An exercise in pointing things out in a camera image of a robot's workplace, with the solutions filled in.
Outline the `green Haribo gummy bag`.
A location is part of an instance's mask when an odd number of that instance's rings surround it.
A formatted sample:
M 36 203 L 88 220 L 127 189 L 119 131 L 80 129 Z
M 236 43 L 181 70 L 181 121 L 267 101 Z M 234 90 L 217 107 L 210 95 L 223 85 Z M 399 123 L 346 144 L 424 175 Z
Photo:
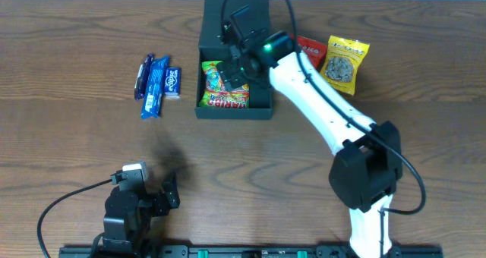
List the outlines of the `green Haribo gummy bag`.
M 203 108 L 247 109 L 249 107 L 250 89 L 246 83 L 241 87 L 228 91 L 219 75 L 216 65 L 219 61 L 204 61 L 201 63 L 206 77 L 205 90 L 199 106 Z

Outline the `red Hacks candy bag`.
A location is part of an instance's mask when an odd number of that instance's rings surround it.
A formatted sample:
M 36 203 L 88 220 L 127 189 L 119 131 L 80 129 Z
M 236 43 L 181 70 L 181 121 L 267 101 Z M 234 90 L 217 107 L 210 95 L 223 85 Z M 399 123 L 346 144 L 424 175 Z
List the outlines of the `red Hacks candy bag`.
M 295 40 L 300 47 L 298 56 L 300 57 L 302 64 L 306 65 L 306 61 L 308 61 L 316 71 L 319 71 L 323 67 L 326 58 L 327 45 L 305 36 L 295 37 L 293 34 L 290 34 L 289 36 Z

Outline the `blue Oreo cookie pack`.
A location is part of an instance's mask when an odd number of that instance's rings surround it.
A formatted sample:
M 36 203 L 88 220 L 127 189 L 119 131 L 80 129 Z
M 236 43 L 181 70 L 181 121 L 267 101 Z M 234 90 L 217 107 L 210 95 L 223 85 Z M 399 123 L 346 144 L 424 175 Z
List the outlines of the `blue Oreo cookie pack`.
M 140 114 L 143 120 L 159 117 L 164 90 L 163 79 L 169 62 L 170 57 L 168 55 L 152 61 L 144 96 L 144 104 Z

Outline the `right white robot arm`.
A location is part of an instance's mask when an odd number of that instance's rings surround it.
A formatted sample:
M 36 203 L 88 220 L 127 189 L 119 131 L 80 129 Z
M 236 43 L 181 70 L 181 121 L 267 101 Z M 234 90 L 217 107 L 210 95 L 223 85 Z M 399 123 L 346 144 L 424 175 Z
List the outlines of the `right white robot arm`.
M 301 111 L 330 148 L 330 185 L 349 208 L 352 251 L 359 257 L 387 254 L 392 248 L 390 204 L 402 177 L 398 129 L 388 121 L 376 124 L 351 106 L 287 33 L 226 31 L 220 39 L 231 54 L 219 66 L 225 85 L 268 83 Z

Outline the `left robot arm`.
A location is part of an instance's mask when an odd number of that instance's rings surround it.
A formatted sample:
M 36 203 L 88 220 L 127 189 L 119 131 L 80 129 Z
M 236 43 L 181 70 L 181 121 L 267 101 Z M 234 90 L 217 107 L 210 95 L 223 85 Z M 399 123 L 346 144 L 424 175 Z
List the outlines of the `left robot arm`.
M 146 239 L 153 217 L 167 216 L 180 206 L 176 174 L 169 173 L 156 193 L 145 187 L 142 171 L 119 171 L 112 176 L 116 187 L 105 202 L 103 250 L 113 257 L 147 257 Z

